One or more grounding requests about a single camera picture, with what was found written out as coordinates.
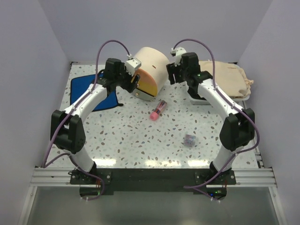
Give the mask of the grey bottom drawer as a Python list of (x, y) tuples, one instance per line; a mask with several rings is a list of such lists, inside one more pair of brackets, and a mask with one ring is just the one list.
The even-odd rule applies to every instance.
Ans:
[(155, 96), (146, 93), (140, 89), (134, 89), (132, 92), (132, 95), (135, 96), (138, 99), (144, 100), (144, 101), (153, 101), (155, 99)]

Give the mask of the yellow drawer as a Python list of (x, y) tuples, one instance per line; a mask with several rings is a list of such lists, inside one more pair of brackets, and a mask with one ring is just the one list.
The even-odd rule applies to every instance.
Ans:
[(158, 88), (156, 83), (153, 80), (149, 79), (140, 79), (138, 82), (139, 90), (145, 92), (146, 94), (149, 94), (151, 96), (156, 96), (158, 94)]

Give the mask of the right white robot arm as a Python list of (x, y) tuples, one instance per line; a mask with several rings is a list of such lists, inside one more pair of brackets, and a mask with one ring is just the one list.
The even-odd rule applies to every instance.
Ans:
[(209, 172), (210, 181), (220, 184), (225, 179), (225, 171), (231, 169), (236, 153), (254, 139), (255, 113), (237, 105), (213, 83), (212, 74), (201, 70), (196, 53), (180, 48), (172, 50), (171, 55), (175, 61), (166, 66), (170, 83), (186, 82), (189, 94), (207, 100), (223, 120), (219, 134), (221, 148), (211, 162)]

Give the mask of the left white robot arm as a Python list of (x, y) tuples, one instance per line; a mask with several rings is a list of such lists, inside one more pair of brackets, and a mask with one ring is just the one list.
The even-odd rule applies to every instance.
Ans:
[(83, 127), (89, 114), (102, 101), (121, 87), (131, 93), (137, 88), (140, 76), (136, 73), (142, 63), (133, 58), (122, 62), (109, 58), (101, 74), (96, 73), (87, 90), (68, 108), (56, 110), (51, 117), (51, 142), (70, 155), (72, 163), (80, 170), (81, 179), (92, 184), (97, 179), (95, 162), (88, 155), (84, 145), (86, 141)]

